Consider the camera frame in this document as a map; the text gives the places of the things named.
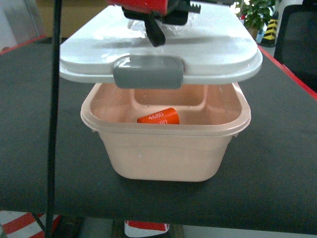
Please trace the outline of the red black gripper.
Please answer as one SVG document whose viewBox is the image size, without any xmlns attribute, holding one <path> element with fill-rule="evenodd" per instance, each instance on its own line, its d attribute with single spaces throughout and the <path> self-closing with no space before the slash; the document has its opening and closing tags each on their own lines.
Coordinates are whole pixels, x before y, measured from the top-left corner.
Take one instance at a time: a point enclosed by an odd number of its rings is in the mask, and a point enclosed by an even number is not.
<svg viewBox="0 0 317 238">
<path fill-rule="evenodd" d="M 120 6 L 126 18 L 145 20 L 146 33 L 154 47 L 165 44 L 165 35 L 156 20 L 163 24 L 185 25 L 189 13 L 201 12 L 201 6 L 189 0 L 108 0 L 107 3 Z"/>
</svg>

